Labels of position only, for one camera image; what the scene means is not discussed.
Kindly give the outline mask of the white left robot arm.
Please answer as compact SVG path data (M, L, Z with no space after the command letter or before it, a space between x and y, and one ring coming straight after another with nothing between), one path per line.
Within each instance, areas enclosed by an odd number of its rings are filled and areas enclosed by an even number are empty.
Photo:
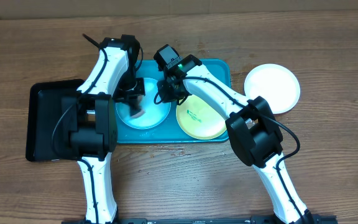
M81 169L87 206L83 223L115 223L111 175L118 134L115 104L128 105L133 118L144 114L140 106L144 81L136 76L143 50L133 35L107 37L100 43L85 38L98 48L98 61L75 95L63 99L51 147L59 158L76 161Z

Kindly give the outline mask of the grey-green sponge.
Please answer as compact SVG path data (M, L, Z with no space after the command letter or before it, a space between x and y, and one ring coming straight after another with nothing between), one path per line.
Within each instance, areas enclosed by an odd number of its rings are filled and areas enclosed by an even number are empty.
M129 112L130 112L130 117L133 119L139 118L145 113L144 109L139 105L130 106Z

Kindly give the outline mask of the white plate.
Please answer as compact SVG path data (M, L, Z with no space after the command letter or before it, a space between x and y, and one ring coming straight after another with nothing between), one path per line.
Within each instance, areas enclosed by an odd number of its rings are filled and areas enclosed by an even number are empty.
M287 68L267 63L253 68L246 76L244 92L250 99L264 98L273 114L290 111L300 99L300 83Z

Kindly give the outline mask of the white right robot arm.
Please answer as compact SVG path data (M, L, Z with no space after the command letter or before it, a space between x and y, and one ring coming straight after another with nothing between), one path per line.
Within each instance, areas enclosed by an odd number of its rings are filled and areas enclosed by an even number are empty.
M298 196L285 167L289 155L283 153L282 131L292 131L276 121L267 101L253 100L218 80L194 55L179 56L169 45L154 55L164 79L157 83L156 104L184 103L190 95L201 98L226 124L235 155L253 167L262 180L280 223L312 223L313 216Z

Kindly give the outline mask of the light blue plate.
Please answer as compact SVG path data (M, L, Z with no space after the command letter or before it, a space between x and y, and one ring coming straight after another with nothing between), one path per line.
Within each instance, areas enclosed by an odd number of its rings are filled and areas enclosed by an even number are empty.
M116 103L118 117L128 126L135 129L149 129L160 124L170 112L170 103L156 105L154 98L157 94L157 80L144 78L145 96L140 101L140 107L145 111L138 118L131 118L129 106L124 103Z

